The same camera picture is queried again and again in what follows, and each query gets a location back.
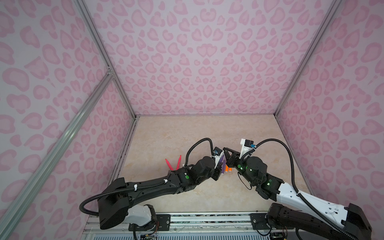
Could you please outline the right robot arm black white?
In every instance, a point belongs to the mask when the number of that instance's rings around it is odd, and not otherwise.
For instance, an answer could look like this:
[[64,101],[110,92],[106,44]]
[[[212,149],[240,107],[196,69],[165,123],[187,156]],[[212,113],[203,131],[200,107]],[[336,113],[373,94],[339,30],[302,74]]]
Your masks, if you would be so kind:
[[352,203],[348,206],[339,205],[298,190],[267,173],[268,167],[259,157],[246,157],[254,151],[251,149],[247,153],[239,153],[224,148],[224,156],[227,166],[236,169],[263,199],[296,208],[351,240],[372,238],[372,226],[361,207]]

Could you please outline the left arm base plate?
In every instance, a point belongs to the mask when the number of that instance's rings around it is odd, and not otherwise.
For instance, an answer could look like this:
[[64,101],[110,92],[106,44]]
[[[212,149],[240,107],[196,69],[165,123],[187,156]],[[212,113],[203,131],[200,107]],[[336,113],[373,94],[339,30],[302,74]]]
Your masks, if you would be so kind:
[[130,224],[129,225],[129,231],[133,232],[135,231],[168,231],[170,229],[170,223],[171,223],[171,215],[155,215],[151,216],[150,221],[143,225],[138,226],[136,224]]

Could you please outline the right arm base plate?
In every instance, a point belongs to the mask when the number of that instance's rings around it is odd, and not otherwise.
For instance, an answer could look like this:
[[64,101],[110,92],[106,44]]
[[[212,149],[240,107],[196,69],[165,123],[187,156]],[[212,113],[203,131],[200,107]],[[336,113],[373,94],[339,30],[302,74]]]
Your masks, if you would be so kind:
[[275,217],[272,217],[266,213],[253,213],[250,214],[251,224],[254,231],[259,231],[262,234],[268,232],[277,231],[290,231],[294,230],[294,227],[283,225],[282,222]]

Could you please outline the purple marker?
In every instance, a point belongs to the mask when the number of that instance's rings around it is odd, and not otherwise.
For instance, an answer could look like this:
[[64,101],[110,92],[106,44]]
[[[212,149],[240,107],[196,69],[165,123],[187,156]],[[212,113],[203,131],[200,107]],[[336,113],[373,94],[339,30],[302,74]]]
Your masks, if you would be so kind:
[[221,174],[223,175],[226,172],[226,167],[227,167],[225,156],[221,156],[219,160],[219,164],[221,165]]

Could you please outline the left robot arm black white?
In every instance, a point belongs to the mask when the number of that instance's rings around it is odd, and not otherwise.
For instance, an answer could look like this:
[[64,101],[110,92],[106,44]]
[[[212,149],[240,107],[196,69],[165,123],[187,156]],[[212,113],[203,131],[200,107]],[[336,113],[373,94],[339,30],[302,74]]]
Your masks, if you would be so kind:
[[217,181],[223,162],[217,164],[212,157],[203,157],[195,165],[169,171],[162,178],[144,182],[125,182],[124,178],[114,180],[98,198],[100,229],[111,229],[125,220],[129,209],[164,195],[176,195],[194,190],[208,179]]

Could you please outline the orange marker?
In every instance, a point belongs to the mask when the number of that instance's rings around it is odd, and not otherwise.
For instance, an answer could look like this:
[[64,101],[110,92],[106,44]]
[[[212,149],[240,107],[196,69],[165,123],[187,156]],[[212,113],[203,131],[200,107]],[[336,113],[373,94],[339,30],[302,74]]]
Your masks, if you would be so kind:
[[231,172],[232,170],[233,170],[232,168],[226,167],[225,172],[228,173],[228,172]]

